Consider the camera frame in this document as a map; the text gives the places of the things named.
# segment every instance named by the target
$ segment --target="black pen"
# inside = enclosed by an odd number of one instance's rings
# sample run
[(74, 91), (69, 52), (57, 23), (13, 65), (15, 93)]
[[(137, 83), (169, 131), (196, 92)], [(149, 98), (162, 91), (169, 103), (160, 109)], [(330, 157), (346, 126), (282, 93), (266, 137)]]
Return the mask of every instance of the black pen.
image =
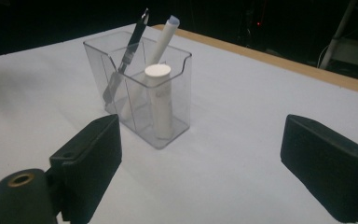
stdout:
[[(147, 22), (149, 20), (149, 9), (145, 10), (145, 13), (142, 15), (141, 19), (136, 22), (135, 29), (133, 30), (132, 36), (128, 43), (128, 47), (126, 52), (124, 53), (123, 59), (121, 60), (120, 67), (118, 68), (118, 72), (124, 74), (128, 65), (130, 65), (133, 55), (138, 49), (139, 41), (141, 40), (142, 34), (146, 28)], [(105, 101), (105, 105), (112, 103), (114, 96), (116, 94), (117, 88), (121, 82), (121, 76), (113, 73), (110, 77), (108, 86), (103, 92), (103, 99)]]

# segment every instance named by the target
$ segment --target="brass insert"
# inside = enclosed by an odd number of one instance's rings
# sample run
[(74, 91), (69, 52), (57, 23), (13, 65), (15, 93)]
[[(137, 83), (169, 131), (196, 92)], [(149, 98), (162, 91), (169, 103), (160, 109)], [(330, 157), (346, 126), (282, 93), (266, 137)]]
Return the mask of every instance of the brass insert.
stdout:
[(19, 174), (19, 175), (13, 176), (8, 181), (7, 184), (11, 188), (16, 188), (16, 187), (20, 187), (20, 186), (28, 184), (33, 179), (34, 179), (34, 174), (32, 174), (32, 173), (24, 173), (24, 174)]

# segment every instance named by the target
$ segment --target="pen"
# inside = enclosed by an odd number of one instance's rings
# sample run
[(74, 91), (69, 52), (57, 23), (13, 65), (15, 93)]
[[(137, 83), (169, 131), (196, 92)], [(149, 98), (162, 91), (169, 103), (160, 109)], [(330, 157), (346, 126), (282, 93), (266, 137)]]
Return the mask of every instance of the pen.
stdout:
[[(128, 43), (126, 52), (124, 53), (123, 59), (121, 60), (120, 67), (118, 72), (123, 74), (126, 71), (128, 65), (130, 65), (133, 55), (138, 49), (139, 41), (141, 40), (142, 34), (146, 28), (147, 22), (149, 20), (149, 9), (145, 10), (145, 13), (142, 15), (141, 19), (136, 22), (135, 29), (133, 30), (132, 36)], [(108, 86), (103, 92), (103, 99), (105, 101), (105, 106), (113, 102), (117, 88), (121, 82), (121, 75), (118, 75), (116, 72), (110, 77)]]
[[(154, 50), (152, 54), (146, 60), (146, 67), (155, 63), (158, 63), (168, 44), (170, 43), (176, 29), (180, 24), (179, 19), (174, 16), (170, 16), (167, 22), (164, 25), (164, 29), (162, 29), (161, 34), (158, 37)], [(136, 104), (137, 98), (142, 93), (142, 87), (138, 87), (134, 89), (133, 92), (129, 95), (129, 101), (127, 101), (123, 108), (121, 109), (121, 117), (123, 119), (129, 119), (131, 117), (131, 105)]]

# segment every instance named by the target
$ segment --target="dark background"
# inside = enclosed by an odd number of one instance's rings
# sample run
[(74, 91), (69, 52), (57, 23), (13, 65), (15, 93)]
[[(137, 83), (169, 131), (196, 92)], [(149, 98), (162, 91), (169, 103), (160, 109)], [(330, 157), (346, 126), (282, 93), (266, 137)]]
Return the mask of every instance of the dark background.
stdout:
[[(349, 0), (0, 0), (0, 55), (174, 15), (180, 28), (315, 66)], [(358, 4), (344, 35), (358, 39)]]

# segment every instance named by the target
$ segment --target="white cap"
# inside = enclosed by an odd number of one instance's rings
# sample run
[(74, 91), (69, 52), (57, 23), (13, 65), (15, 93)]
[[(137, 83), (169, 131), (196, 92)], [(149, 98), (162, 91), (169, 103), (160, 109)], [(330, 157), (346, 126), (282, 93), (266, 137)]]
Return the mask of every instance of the white cap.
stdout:
[(169, 75), (170, 72), (171, 68), (165, 63), (152, 64), (145, 69), (145, 73), (149, 77), (165, 77)]

